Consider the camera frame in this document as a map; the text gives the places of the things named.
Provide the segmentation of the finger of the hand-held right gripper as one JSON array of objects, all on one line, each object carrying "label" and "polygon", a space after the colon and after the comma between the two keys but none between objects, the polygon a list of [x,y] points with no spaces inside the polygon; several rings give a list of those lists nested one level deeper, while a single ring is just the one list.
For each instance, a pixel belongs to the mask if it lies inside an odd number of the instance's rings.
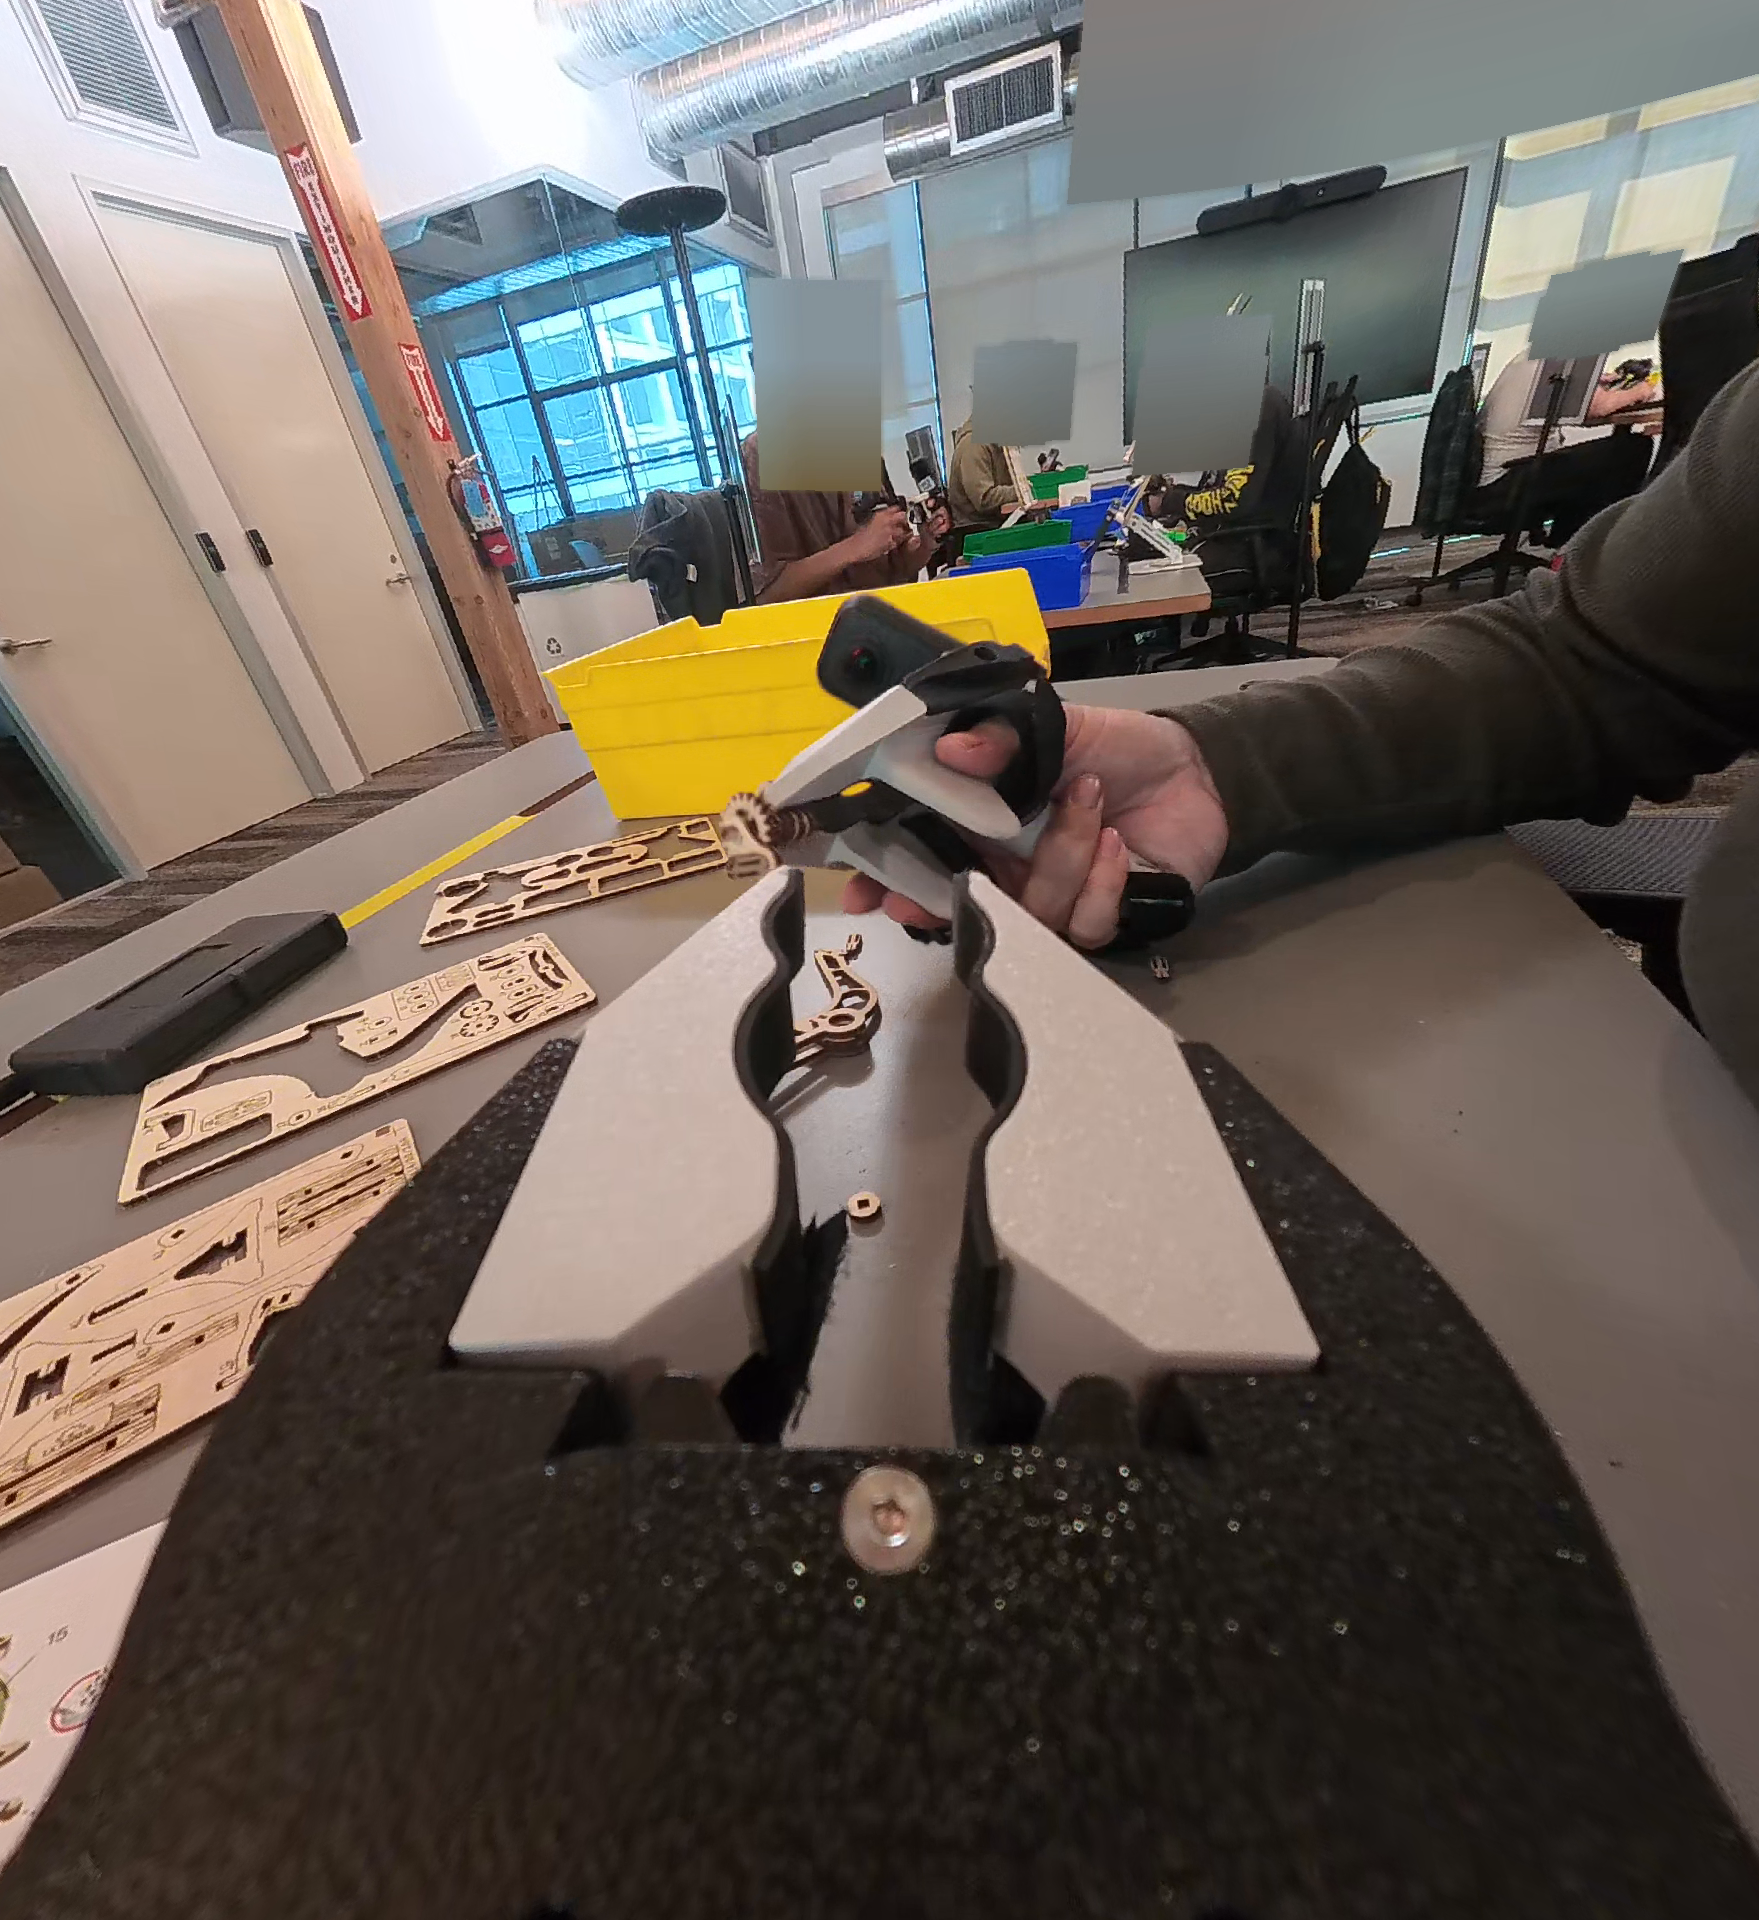
[{"label": "finger of the hand-held right gripper", "polygon": [[894,685],[803,750],[767,781],[764,803],[804,824],[881,824],[934,805],[951,785],[934,753],[947,727],[944,713]]},{"label": "finger of the hand-held right gripper", "polygon": [[855,820],[864,803],[807,803],[787,811],[787,864],[807,873],[851,873],[907,901],[952,901],[955,877],[985,873],[988,854],[1030,858],[1037,820],[1010,837],[965,835],[923,803]]}]

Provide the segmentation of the wooden gear axle assembly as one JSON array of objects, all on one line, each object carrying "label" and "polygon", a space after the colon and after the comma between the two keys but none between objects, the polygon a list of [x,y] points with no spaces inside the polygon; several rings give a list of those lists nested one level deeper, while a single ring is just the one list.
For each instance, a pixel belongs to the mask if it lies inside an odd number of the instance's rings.
[{"label": "wooden gear axle assembly", "polygon": [[797,850],[817,833],[810,811],[770,805],[757,791],[730,798],[715,817],[715,844],[734,881],[758,881],[778,865],[803,864]]}]

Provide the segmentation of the emptied wooden parts sheet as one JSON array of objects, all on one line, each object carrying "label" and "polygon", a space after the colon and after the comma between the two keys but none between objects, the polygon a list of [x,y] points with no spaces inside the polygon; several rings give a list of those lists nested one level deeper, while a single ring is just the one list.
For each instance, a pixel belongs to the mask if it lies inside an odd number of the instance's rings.
[{"label": "emptied wooden parts sheet", "polygon": [[728,850],[715,820],[684,817],[523,864],[477,868],[437,885],[419,947],[491,935],[725,865]]}]

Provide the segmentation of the person's right hand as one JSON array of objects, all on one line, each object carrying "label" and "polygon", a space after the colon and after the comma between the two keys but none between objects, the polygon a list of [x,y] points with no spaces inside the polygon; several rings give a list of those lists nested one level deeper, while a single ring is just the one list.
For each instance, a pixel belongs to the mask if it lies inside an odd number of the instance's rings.
[{"label": "person's right hand", "polygon": [[961,835],[988,877],[1040,927],[1081,951],[1112,947],[1132,865],[1205,890],[1227,853],[1227,817],[1195,740],[1177,720],[1062,710],[1062,781],[1030,854]]}]

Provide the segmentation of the dark jacket on chair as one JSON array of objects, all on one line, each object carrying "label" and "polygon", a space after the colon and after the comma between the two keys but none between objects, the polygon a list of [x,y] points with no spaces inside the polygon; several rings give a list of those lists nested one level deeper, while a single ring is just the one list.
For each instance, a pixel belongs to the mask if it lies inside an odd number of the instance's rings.
[{"label": "dark jacket on chair", "polygon": [[636,514],[627,578],[648,585],[656,621],[715,625],[747,605],[750,571],[721,490],[651,493]]}]

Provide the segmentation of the recycling bin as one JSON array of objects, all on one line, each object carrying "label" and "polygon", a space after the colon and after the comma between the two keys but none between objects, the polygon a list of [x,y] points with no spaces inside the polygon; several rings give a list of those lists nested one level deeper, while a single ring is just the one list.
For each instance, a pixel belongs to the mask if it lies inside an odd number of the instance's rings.
[{"label": "recycling bin", "polygon": [[517,584],[514,610],[540,674],[658,625],[651,588],[620,568],[608,578]]}]

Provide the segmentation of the yellow tape stripe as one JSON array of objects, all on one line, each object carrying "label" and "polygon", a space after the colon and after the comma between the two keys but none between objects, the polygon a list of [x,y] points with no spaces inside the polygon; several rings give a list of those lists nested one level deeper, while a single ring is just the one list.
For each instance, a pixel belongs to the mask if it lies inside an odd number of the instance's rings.
[{"label": "yellow tape stripe", "polygon": [[367,923],[380,913],[396,907],[423,885],[437,884],[446,874],[463,873],[473,858],[488,853],[493,844],[504,841],[517,828],[531,824],[531,811],[508,815],[504,820],[470,835],[467,841],[450,847],[441,854],[433,854],[427,864],[416,865],[410,874],[386,884],[367,901],[353,903],[340,915],[340,927],[350,935],[357,927]]}]

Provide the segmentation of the black backpack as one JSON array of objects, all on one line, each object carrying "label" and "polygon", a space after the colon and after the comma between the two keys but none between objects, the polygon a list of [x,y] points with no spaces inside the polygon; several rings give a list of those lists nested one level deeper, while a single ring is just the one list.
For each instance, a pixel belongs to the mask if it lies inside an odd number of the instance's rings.
[{"label": "black backpack", "polygon": [[1357,380],[1342,398],[1345,453],[1317,503],[1317,600],[1347,598],[1371,567],[1391,514],[1391,480],[1364,448]]}]

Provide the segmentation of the red fire extinguisher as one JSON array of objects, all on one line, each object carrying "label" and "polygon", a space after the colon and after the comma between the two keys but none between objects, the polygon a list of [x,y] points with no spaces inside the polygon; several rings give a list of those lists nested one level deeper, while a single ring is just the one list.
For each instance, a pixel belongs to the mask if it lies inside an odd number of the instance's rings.
[{"label": "red fire extinguisher", "polygon": [[497,571],[510,571],[517,564],[517,548],[510,543],[498,501],[488,483],[488,474],[481,471],[481,460],[477,455],[448,460],[446,493],[466,538],[480,553],[480,557]]}]

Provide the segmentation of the black floor lamp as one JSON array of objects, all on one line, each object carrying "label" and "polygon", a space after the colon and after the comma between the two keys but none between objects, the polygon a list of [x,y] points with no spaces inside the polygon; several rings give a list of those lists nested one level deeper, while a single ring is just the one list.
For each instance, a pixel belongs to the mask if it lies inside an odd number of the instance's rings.
[{"label": "black floor lamp", "polygon": [[684,307],[684,321],[694,344],[694,370],[700,374],[700,393],[705,398],[705,421],[710,423],[710,437],[715,448],[715,474],[720,474],[715,493],[721,495],[721,508],[728,520],[728,541],[738,578],[738,603],[753,605],[747,495],[738,474],[738,460],[734,458],[735,447],[721,411],[721,398],[715,393],[715,374],[710,370],[710,347],[703,323],[700,293],[694,287],[694,264],[687,251],[687,233],[703,233],[720,223],[725,213],[728,203],[720,188],[697,184],[668,184],[661,188],[627,197],[613,210],[613,218],[620,233],[627,237],[661,237],[671,243],[680,300]]}]

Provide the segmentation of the black video bar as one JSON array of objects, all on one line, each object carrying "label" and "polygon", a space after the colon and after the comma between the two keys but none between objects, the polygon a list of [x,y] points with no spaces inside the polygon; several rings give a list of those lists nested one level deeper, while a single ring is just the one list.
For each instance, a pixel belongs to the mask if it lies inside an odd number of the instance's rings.
[{"label": "black video bar", "polygon": [[1282,184],[1264,195],[1245,195],[1231,203],[1205,205],[1195,218],[1195,237],[1221,237],[1251,225],[1282,225],[1328,205],[1362,203],[1384,188],[1388,168],[1358,165],[1305,184]]}]

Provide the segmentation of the beige door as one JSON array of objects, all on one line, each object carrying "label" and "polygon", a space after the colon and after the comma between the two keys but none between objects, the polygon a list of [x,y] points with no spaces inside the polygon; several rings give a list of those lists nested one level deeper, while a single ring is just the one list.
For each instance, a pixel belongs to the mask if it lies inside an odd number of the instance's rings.
[{"label": "beige door", "polygon": [[96,188],[100,234],[364,774],[480,728],[291,237]]},{"label": "beige door", "polygon": [[0,695],[153,868],[314,791],[0,193]]}]

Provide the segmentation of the assembly instruction booklet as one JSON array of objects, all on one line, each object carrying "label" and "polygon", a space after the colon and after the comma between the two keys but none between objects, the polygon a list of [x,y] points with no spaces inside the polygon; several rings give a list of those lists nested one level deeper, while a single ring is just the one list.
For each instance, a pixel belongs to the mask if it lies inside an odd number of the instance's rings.
[{"label": "assembly instruction booklet", "polygon": [[77,1748],[164,1527],[0,1594],[0,1871]]}]

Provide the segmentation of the wall display screen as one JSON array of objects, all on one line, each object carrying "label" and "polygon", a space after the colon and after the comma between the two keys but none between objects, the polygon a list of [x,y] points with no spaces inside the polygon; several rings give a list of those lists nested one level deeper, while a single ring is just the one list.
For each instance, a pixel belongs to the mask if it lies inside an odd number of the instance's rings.
[{"label": "wall display screen", "polygon": [[1268,318],[1271,384],[1291,385],[1305,280],[1325,290],[1325,380],[1357,384],[1362,405],[1429,394],[1465,193],[1466,171],[1459,165],[1291,220],[1195,233],[1127,251],[1121,417],[1130,421],[1151,335],[1225,315],[1232,300]]}]

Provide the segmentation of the silver air duct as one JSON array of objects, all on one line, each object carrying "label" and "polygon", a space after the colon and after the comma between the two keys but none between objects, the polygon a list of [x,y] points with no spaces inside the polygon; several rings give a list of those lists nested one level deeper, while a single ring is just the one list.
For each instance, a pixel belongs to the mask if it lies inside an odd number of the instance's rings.
[{"label": "silver air duct", "polygon": [[640,140],[680,160],[1081,23],[1081,4],[533,4],[578,87],[627,84]]}]

